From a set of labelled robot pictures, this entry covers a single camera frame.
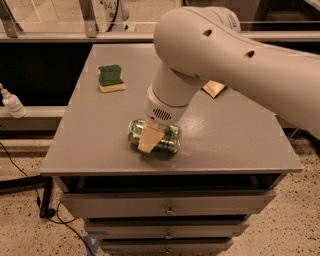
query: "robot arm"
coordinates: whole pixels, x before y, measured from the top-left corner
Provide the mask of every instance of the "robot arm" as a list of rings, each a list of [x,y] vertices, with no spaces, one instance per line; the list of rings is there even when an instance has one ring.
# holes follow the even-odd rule
[[[221,82],[320,139],[320,57],[239,34],[225,8],[181,8],[158,23],[162,60],[145,100],[147,117],[177,123],[208,80]]]

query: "scrub pad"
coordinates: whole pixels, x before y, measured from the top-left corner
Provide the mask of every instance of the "scrub pad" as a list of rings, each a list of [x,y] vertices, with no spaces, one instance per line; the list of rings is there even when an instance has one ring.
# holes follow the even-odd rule
[[[102,92],[114,92],[125,89],[125,84],[121,80],[122,72],[119,65],[101,66],[99,70],[99,84]]]
[[[225,88],[224,84],[218,82],[209,81],[205,86],[202,87],[212,98],[217,97],[217,95]]]

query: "green sponge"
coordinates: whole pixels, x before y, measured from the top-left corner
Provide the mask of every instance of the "green sponge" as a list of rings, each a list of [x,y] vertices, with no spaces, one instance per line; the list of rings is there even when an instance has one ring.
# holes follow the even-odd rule
[[[119,65],[101,66],[99,70],[99,84],[102,92],[114,92],[125,89],[125,84],[121,80],[122,71]]]

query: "black cable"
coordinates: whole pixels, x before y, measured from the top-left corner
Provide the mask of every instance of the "black cable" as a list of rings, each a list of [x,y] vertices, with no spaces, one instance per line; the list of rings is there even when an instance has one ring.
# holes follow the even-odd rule
[[[8,158],[10,159],[10,162],[11,162],[21,173],[23,173],[27,178],[29,178],[29,176],[28,176],[24,171],[22,171],[22,170],[19,168],[19,166],[17,166],[17,165],[13,162],[13,160],[12,160],[12,158],[11,158],[8,150],[7,150],[6,147],[1,143],[1,141],[0,141],[0,145],[1,145],[1,147],[4,149],[4,151],[6,152]],[[37,205],[38,205],[39,208],[40,208],[41,200],[40,200],[39,192],[38,192],[36,186],[35,186],[32,182],[29,181],[29,183],[30,183],[30,185],[33,186],[34,190],[35,190],[36,193],[37,193]],[[85,246],[87,247],[87,249],[89,250],[89,252],[91,253],[91,255],[94,256],[94,254],[93,254],[93,252],[91,251],[90,247],[89,247],[89,246],[87,245],[87,243],[83,240],[83,238],[78,234],[78,232],[77,232],[76,230],[74,230],[72,227],[68,226],[69,223],[75,221],[77,218],[74,218],[73,220],[70,220],[70,221],[67,221],[67,222],[64,222],[64,221],[60,218],[60,216],[59,216],[59,206],[60,206],[60,205],[61,205],[61,202],[58,204],[58,206],[57,206],[57,211],[56,211],[56,212],[57,212],[57,218],[59,219],[60,222],[51,220],[51,219],[49,219],[49,218],[46,218],[46,219],[49,220],[49,221],[51,221],[51,222],[53,222],[53,223],[55,223],[55,224],[63,224],[63,225],[65,225],[65,226],[67,226],[70,230],[72,230],[72,231],[81,239],[81,241],[85,244]]]
[[[24,171],[22,171],[22,170],[19,168],[18,165],[16,165],[16,164],[13,162],[13,160],[12,160],[12,158],[11,158],[8,150],[6,149],[6,147],[5,147],[1,142],[0,142],[0,145],[1,145],[1,147],[4,149],[4,151],[6,152],[8,158],[10,159],[10,162],[11,162],[21,173],[23,173],[24,176],[26,176],[27,178],[29,178],[29,176],[28,176]],[[37,205],[38,205],[39,208],[40,208],[41,200],[40,200],[39,192],[38,192],[36,186],[35,186],[31,181],[29,181],[29,183],[30,183],[30,185],[33,186],[34,191],[36,191],[36,193],[37,193]]]
[[[91,248],[87,245],[87,243],[83,240],[83,238],[79,235],[79,233],[78,233],[76,230],[74,230],[72,227],[70,227],[70,226],[68,225],[69,223],[75,221],[76,218],[73,219],[73,220],[67,221],[67,222],[64,222],[64,221],[60,218],[60,216],[59,216],[59,207],[60,207],[60,205],[61,205],[61,202],[60,202],[60,203],[58,204],[58,206],[57,206],[57,218],[59,219],[60,222],[51,220],[51,219],[49,219],[49,218],[47,218],[47,220],[49,220],[49,221],[51,221],[51,222],[53,222],[53,223],[55,223],[55,224],[63,224],[63,225],[65,225],[67,228],[69,228],[71,231],[73,231],[73,232],[78,236],[78,238],[84,243],[84,245],[87,247],[87,249],[88,249],[88,251],[90,252],[90,254],[91,254],[92,256],[94,256],[94,253],[91,251]]]
[[[112,22],[111,22],[111,25],[109,26],[109,28],[106,30],[106,32],[110,32],[110,30],[112,29],[113,25],[114,25],[114,22],[118,16],[118,10],[119,10],[119,0],[117,0],[117,8],[116,8],[116,12],[113,16],[113,19],[112,19]]]

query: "table top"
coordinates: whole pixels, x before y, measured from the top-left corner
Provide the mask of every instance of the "table top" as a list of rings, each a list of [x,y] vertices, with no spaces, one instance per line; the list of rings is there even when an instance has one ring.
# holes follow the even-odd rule
[[[179,121],[176,154],[140,152],[129,123],[144,119],[146,91],[160,60],[153,44],[94,45],[42,164],[44,176],[286,173],[301,163],[275,115],[227,88],[200,90]],[[98,67],[118,64],[126,90],[101,93]]]

